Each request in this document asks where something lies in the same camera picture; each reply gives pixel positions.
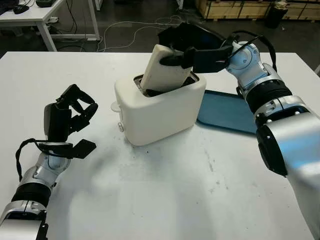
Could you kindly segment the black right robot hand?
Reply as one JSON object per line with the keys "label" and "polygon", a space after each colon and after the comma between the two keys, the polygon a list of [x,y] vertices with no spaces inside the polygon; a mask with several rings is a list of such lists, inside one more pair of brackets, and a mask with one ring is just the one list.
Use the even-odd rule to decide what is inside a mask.
{"label": "black right robot hand", "polygon": [[194,73],[217,73],[225,69],[233,49],[223,46],[226,39],[222,35],[193,22],[169,27],[158,38],[160,45],[173,50],[160,59],[162,66],[192,68]]}

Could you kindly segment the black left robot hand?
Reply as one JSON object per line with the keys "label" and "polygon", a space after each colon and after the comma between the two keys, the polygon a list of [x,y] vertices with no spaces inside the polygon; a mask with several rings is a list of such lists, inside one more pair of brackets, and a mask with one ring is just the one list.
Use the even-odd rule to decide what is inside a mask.
{"label": "black left robot hand", "polygon": [[44,108],[44,134],[50,142],[66,142],[68,136],[90,124],[98,104],[76,84],[70,85],[56,102]]}

